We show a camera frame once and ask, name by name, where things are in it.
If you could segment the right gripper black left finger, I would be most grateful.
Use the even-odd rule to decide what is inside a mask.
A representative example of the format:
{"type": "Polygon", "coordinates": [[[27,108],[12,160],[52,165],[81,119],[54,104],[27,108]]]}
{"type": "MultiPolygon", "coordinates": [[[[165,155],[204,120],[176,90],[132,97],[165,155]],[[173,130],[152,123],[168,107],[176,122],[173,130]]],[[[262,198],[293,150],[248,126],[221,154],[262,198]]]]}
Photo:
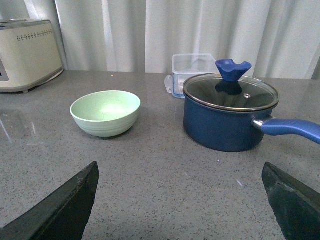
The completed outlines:
{"type": "Polygon", "coordinates": [[[90,163],[32,209],[0,230],[2,240],[80,240],[88,224],[99,182],[90,163]]]}

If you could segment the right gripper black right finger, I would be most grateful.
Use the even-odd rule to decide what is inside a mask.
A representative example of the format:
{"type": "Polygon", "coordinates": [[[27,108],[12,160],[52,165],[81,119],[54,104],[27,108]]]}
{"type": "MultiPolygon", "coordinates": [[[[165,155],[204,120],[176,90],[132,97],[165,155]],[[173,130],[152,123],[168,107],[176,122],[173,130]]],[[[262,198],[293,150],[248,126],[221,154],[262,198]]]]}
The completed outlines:
{"type": "Polygon", "coordinates": [[[270,162],[262,181],[276,221],[287,240],[320,238],[320,194],[270,162]]]}

